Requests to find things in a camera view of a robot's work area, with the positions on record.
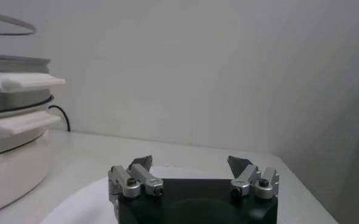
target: black cable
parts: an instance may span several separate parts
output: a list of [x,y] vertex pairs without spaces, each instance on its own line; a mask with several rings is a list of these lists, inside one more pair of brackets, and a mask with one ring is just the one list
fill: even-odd
[[48,107],[48,109],[51,109],[51,108],[57,108],[57,109],[59,109],[59,110],[63,113],[64,119],[65,119],[65,121],[67,122],[67,130],[68,130],[68,131],[71,131],[71,122],[69,121],[68,116],[67,116],[67,114],[65,113],[65,111],[63,110],[63,108],[61,108],[61,107],[59,107],[59,106],[57,106],[57,105],[50,105],[50,106]]

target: white table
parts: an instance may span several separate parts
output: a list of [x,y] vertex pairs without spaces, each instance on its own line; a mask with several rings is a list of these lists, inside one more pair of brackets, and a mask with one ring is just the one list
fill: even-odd
[[27,195],[0,210],[0,223],[40,223],[59,203],[107,175],[112,165],[127,166],[135,157],[152,155],[159,166],[180,166],[232,178],[229,155],[247,158],[262,171],[280,173],[279,219],[286,224],[336,223],[308,189],[276,156],[242,150],[140,141],[99,135],[51,131],[54,148],[49,175]]

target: black screw head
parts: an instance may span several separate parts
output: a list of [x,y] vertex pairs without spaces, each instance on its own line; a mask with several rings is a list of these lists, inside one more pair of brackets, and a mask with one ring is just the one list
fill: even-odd
[[269,186],[269,181],[266,179],[260,179],[259,180],[259,186],[261,187],[268,187]]
[[232,191],[230,192],[230,194],[233,198],[241,198],[241,190],[240,189],[233,188]]
[[155,189],[155,190],[154,190],[154,194],[155,194],[155,196],[160,197],[160,196],[162,196],[162,195],[163,195],[163,193],[164,193],[163,188],[158,188],[158,189]]
[[134,184],[136,184],[136,180],[133,179],[133,178],[129,178],[129,179],[126,181],[126,184],[127,184],[128,186],[134,185]]

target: white plastic handle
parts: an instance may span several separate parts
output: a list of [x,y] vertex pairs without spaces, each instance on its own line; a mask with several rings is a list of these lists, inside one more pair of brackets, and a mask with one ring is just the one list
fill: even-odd
[[0,72],[0,93],[18,93],[65,84],[65,79],[58,79],[47,73]]
[[59,116],[46,111],[38,111],[29,114],[0,119],[0,138],[11,137],[36,128],[45,127],[60,121]]

